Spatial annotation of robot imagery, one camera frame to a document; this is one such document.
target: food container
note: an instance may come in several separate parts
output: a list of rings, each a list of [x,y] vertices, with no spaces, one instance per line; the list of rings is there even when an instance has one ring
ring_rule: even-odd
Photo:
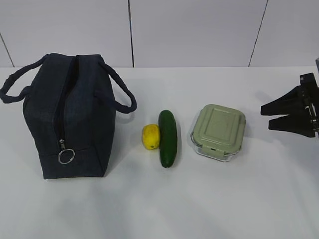
[[[244,138],[245,115],[235,109],[206,105],[190,135],[198,154],[227,162],[238,153]]]

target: green cucumber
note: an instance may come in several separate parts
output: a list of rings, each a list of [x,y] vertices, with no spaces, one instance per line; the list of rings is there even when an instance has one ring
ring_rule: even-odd
[[[164,110],[159,115],[160,162],[164,168],[170,168],[177,154],[177,127],[174,115],[169,110]]]

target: lunch bag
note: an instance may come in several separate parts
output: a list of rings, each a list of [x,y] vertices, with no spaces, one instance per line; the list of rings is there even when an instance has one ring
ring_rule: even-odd
[[[8,90],[27,71],[40,66],[19,96]],[[131,99],[114,99],[109,76]],[[101,55],[48,54],[10,75],[0,89],[6,104],[24,99],[23,115],[34,138],[44,179],[103,177],[109,162],[116,111],[128,114],[137,103],[120,76]]]

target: yellow lemon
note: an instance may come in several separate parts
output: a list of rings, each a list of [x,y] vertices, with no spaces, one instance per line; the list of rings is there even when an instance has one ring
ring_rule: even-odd
[[[149,124],[143,128],[142,141],[148,150],[156,149],[160,146],[160,128],[157,124]]]

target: glass food container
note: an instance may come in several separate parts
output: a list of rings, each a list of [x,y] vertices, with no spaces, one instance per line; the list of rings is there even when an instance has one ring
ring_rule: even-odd
[[[222,162],[238,153],[244,138],[245,115],[235,109],[206,105],[190,135],[195,151]]]

